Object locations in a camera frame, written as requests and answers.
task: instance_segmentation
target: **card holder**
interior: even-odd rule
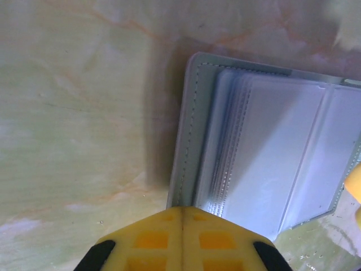
[[[193,57],[168,206],[194,205],[270,239],[333,211],[360,153],[361,91],[308,77]]]

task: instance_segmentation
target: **marble surface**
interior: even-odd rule
[[[197,51],[361,80],[354,0],[0,1],[0,270],[71,270],[165,208],[184,68]],[[350,270],[334,216],[282,234],[295,270]]]

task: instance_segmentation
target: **table surface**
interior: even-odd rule
[[[0,270],[71,270],[165,208],[197,51],[361,79],[357,1],[0,2]],[[295,270],[361,264],[359,207],[279,236]]]

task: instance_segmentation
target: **marble countertop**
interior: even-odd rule
[[[0,2],[0,270],[71,270],[165,208],[198,51],[361,80],[357,1]],[[361,263],[358,203],[282,234],[295,270]]]

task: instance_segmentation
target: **stitched edge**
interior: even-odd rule
[[[203,62],[201,64],[199,64],[197,66],[197,71],[196,71],[196,83],[195,83],[195,90],[194,90],[194,95],[193,95],[193,106],[192,106],[192,115],[191,115],[191,123],[190,123],[190,130],[188,132],[188,141],[187,141],[187,147],[186,147],[186,154],[185,154],[185,160],[183,163],[183,168],[182,168],[182,177],[180,178],[180,185],[179,185],[179,192],[178,192],[178,199],[177,199],[177,205],[179,205],[179,201],[181,200],[181,193],[182,193],[182,189],[183,189],[183,182],[184,182],[184,177],[186,175],[186,165],[187,165],[187,161],[188,161],[188,151],[190,148],[190,143],[191,143],[191,137],[192,137],[192,129],[193,129],[193,121],[194,121],[194,113],[195,113],[195,109],[196,109],[196,101],[197,101],[197,90],[198,90],[198,79],[199,79],[199,70],[201,66],[204,65],[209,65],[209,66],[214,66],[214,67],[218,67],[218,68],[225,68],[225,69],[234,69],[234,70],[243,70],[243,71],[252,71],[252,72],[257,72],[257,73],[264,73],[264,72],[260,72],[260,71],[254,71],[251,69],[242,69],[242,68],[236,68],[236,67],[232,67],[232,66],[228,66],[228,65],[218,65],[218,64],[213,64],[213,63],[209,63],[209,62]]]

